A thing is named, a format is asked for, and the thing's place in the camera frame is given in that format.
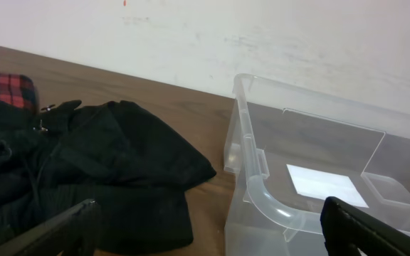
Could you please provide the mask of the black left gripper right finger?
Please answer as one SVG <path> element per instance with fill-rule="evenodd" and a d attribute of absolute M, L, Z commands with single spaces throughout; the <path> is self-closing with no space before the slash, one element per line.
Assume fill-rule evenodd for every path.
<path fill-rule="evenodd" d="M 329 256 L 410 256 L 410 237 L 344 201 L 325 199 L 320 224 Z"/>

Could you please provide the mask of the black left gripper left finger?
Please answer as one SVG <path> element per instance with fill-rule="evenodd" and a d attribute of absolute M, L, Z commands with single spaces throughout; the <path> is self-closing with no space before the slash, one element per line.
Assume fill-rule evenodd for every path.
<path fill-rule="evenodd" d="M 0 245 L 0 256 L 93 255 L 100 229 L 101 207 L 87 199 Z"/>

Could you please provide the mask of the black garment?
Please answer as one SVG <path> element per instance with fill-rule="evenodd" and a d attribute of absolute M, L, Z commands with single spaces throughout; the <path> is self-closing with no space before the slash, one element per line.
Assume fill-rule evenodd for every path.
<path fill-rule="evenodd" d="M 100 250 L 185 247 L 194 239 L 185 193 L 215 173 L 186 139 L 133 102 L 73 100 L 40 114 L 0 102 L 0 245 L 93 199 Z"/>

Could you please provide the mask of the red plaid flannel shirt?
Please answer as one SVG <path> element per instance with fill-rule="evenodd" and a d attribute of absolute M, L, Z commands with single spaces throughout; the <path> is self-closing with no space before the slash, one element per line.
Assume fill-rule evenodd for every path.
<path fill-rule="evenodd" d="M 33 81 L 25 75 L 0 73 L 0 102 L 38 111 L 38 97 Z"/>

